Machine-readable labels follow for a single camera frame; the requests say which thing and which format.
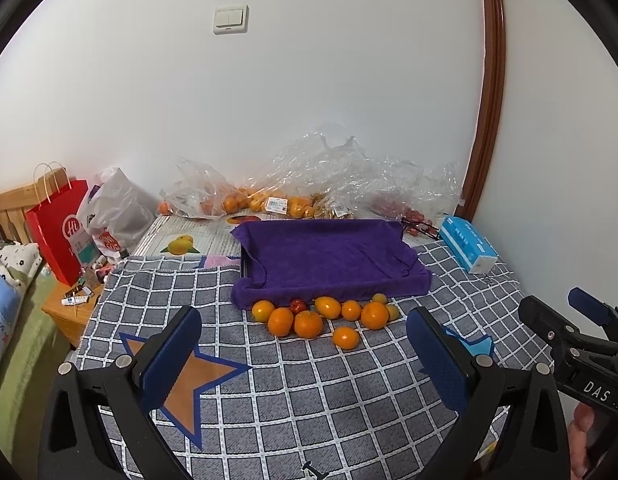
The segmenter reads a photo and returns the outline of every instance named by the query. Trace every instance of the checkered tablecloth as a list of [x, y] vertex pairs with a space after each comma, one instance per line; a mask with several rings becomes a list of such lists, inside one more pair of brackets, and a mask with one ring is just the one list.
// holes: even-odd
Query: checkered tablecloth
[[[120, 333], [148, 337], [182, 305], [202, 318], [205, 354], [251, 366], [199, 398], [202, 448], [160, 411], [151, 413], [164, 439], [195, 479], [306, 478], [302, 465], [329, 479], [413, 478], [450, 430], [446, 409], [406, 338], [405, 318], [426, 306], [468, 339], [495, 341], [508, 367], [549, 363], [548, 349], [518, 320], [519, 283], [499, 262], [487, 276], [468, 275], [443, 242], [417, 248], [434, 273], [431, 292], [394, 301], [403, 318], [371, 331], [343, 319], [325, 323], [314, 340], [274, 338], [266, 326], [230, 302], [237, 267], [198, 269], [191, 256], [130, 258], [116, 269], [76, 352], [78, 368], [103, 367], [124, 353]], [[361, 344], [342, 351], [330, 338], [337, 326], [361, 332]], [[103, 420], [124, 471], [140, 474], [115, 420]], [[484, 446], [497, 438], [498, 411]]]

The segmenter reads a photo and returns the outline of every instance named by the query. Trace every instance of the finger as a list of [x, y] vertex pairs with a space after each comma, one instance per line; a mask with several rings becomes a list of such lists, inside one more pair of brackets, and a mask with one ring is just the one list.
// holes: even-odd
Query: finger
[[572, 422], [567, 428], [569, 435], [569, 455], [571, 470], [580, 478], [588, 471], [588, 459], [586, 458], [586, 433]]
[[573, 420], [580, 427], [580, 430], [585, 433], [591, 429], [593, 426], [593, 421], [595, 418], [596, 412], [591, 406], [587, 406], [582, 402], [576, 406], [576, 409], [573, 410]]

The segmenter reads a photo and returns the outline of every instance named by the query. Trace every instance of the purple towel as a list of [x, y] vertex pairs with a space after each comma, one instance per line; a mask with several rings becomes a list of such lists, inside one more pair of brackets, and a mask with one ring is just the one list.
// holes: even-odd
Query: purple towel
[[280, 220], [245, 222], [233, 236], [247, 253], [249, 276], [231, 301], [250, 309], [258, 300], [276, 306], [319, 296], [339, 301], [428, 292], [431, 271], [402, 241], [402, 226], [384, 220]]

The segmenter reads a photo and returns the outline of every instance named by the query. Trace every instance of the red shopping bag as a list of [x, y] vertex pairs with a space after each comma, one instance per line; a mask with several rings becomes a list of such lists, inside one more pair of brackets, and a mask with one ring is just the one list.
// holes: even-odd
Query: red shopping bag
[[80, 277], [80, 262], [71, 242], [85, 233], [75, 214], [87, 189], [86, 180], [70, 181], [26, 213], [40, 253], [65, 285], [74, 285]]

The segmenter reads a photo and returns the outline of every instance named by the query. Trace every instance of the table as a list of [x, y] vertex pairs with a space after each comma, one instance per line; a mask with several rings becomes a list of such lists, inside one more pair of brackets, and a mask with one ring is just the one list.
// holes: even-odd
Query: table
[[64, 295], [72, 288], [73, 287], [58, 282], [44, 302], [42, 311], [51, 316], [58, 330], [62, 332], [74, 348], [77, 348], [82, 333], [89, 322], [91, 313], [96, 306], [96, 299], [102, 292], [103, 286], [100, 285], [93, 291], [94, 295], [89, 299], [88, 303], [75, 306], [64, 306], [62, 304]]

